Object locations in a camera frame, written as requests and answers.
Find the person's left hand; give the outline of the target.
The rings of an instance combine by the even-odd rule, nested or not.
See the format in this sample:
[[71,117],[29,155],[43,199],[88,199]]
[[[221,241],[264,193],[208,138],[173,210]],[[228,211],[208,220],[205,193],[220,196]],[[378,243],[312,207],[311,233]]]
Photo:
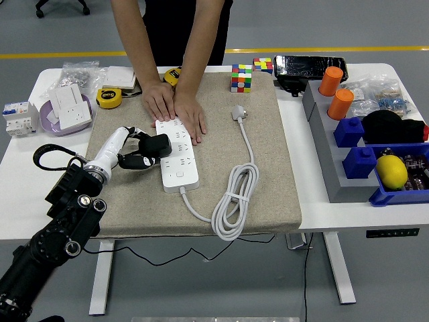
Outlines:
[[174,94],[174,111],[188,131],[193,146],[202,142],[206,134],[204,111],[192,93],[176,91]]

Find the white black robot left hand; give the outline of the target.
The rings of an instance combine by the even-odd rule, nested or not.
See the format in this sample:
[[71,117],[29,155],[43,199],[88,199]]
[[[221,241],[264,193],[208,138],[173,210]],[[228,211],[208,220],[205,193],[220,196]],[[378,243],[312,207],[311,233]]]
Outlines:
[[[128,138],[138,139],[137,151],[120,154]],[[105,142],[95,159],[84,167],[98,167],[108,171],[117,164],[124,169],[143,170],[160,162],[170,151],[170,141],[166,134],[149,136],[138,127],[119,127]]]

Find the person's right hand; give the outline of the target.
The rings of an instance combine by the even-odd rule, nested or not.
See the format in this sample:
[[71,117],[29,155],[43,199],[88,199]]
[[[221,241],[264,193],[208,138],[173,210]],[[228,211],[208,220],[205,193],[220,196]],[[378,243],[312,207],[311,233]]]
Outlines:
[[142,103],[153,122],[175,118],[174,91],[168,83],[152,80],[142,86]]

